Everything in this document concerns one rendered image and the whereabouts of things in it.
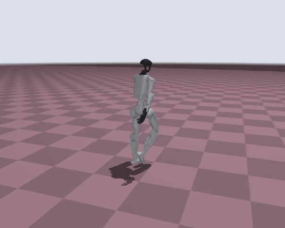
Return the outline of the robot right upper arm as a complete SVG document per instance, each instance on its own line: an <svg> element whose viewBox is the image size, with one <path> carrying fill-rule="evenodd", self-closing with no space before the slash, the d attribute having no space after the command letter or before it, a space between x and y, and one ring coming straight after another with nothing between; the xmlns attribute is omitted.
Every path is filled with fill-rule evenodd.
<svg viewBox="0 0 285 228"><path fill-rule="evenodd" d="M152 77L147 77L147 83L148 83L148 87L147 87L147 98L148 96L152 93L153 90L153 85L154 85L155 79Z"/></svg>

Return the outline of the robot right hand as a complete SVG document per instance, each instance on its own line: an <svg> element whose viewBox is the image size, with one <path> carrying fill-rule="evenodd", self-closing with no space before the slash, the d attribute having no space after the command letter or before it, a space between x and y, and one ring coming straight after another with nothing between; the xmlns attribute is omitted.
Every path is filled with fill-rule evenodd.
<svg viewBox="0 0 285 228"><path fill-rule="evenodd" d="M141 115L141 117L139 119L137 119L137 123L138 124L141 124L142 122L144 122L145 118L146 118L146 115L147 115L147 112L146 112L147 108L144 108L143 110L143 114Z"/></svg>

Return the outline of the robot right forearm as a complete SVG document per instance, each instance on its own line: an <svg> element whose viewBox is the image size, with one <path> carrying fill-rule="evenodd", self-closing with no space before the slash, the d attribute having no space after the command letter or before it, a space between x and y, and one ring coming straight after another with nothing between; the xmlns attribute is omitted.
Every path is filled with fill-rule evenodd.
<svg viewBox="0 0 285 228"><path fill-rule="evenodd" d="M144 108L147 108L146 112L148 113L149 112L149 109L150 109L150 106L151 106L151 102L152 102L152 99L154 98L154 95L151 93L148 98L146 99L146 103L145 103L145 107Z"/></svg>

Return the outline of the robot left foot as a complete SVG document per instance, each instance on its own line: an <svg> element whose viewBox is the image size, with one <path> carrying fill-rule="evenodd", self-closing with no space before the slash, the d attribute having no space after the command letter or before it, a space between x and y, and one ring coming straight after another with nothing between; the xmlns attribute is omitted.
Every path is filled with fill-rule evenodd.
<svg viewBox="0 0 285 228"><path fill-rule="evenodd" d="M137 163L137 162L139 162L139 161L140 161L140 160L139 160L139 157L137 157L136 160L134 160L134 159L131 160L131 164Z"/></svg>

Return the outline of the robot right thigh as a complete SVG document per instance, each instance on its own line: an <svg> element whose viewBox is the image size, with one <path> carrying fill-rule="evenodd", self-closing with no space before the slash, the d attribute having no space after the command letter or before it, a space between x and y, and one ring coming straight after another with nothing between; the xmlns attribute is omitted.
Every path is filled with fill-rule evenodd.
<svg viewBox="0 0 285 228"><path fill-rule="evenodd" d="M146 118L148 118L148 121L150 125L152 126L152 129L149 132L149 135L151 136L154 131L158 132L158 119L157 119L155 112L151 108L149 109L149 112L147 113Z"/></svg>

